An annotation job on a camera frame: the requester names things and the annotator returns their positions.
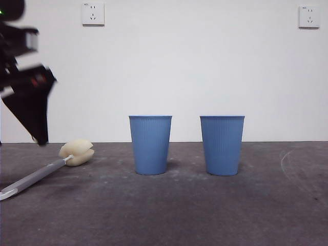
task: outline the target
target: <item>ribbed cup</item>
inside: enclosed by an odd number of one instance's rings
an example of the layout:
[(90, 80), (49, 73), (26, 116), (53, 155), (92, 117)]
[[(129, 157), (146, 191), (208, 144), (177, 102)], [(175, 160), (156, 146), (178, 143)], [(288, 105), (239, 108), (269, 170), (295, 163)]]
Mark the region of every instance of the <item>ribbed cup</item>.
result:
[(207, 172), (220, 176), (238, 173), (245, 116), (201, 116)]
[(157, 175), (167, 169), (171, 115), (130, 115), (135, 170)]

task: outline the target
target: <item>gray handle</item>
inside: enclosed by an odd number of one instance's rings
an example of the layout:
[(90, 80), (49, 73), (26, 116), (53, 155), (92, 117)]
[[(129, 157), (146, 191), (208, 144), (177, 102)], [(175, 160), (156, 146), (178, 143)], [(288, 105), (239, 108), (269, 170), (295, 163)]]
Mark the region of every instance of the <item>gray handle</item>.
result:
[(37, 170), (34, 173), (26, 176), (25, 178), (20, 179), (19, 181), (5, 187), (1, 192), (6, 193), (13, 189), (17, 189), (17, 193), (25, 190), (27, 187), (30, 187), (34, 183), (38, 182), (40, 179), (43, 179), (47, 175), (51, 174), (52, 172), (56, 171), (57, 169), (63, 167), (65, 165), (65, 160), (57, 160), (44, 168)]

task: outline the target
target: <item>yellow sponge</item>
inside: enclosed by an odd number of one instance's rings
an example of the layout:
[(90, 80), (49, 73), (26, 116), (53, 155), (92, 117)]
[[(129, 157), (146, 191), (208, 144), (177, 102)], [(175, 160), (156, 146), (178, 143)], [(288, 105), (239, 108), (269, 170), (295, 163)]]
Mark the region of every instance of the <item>yellow sponge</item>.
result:
[(69, 155), (73, 155), (74, 158), (67, 160), (66, 165), (70, 167), (76, 167), (90, 160), (94, 154), (94, 150), (90, 148), (93, 144), (85, 139), (76, 139), (74, 141), (64, 144), (59, 152), (59, 156), (66, 158)]

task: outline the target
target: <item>concrete floor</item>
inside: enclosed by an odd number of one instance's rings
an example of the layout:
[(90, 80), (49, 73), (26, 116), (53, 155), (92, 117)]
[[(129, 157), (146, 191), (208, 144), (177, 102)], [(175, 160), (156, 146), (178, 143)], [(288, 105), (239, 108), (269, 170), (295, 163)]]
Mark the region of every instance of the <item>concrete floor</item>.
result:
[[(1, 147), (1, 189), (61, 145)], [(201, 143), (171, 143), (168, 171), (134, 172), (131, 143), (97, 143), (2, 201), (1, 245), (328, 245), (328, 142), (243, 143), (239, 173), (205, 172)]]

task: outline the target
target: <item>wall socket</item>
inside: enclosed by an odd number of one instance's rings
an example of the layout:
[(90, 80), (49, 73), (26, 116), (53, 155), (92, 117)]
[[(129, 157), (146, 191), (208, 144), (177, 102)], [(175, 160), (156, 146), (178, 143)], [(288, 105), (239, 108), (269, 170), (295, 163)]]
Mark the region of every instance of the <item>wall socket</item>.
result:
[(104, 26), (105, 25), (105, 4), (104, 3), (84, 3), (84, 4), (82, 4), (82, 25), (83, 26)]
[(299, 28), (319, 28), (320, 9), (316, 6), (299, 7)]

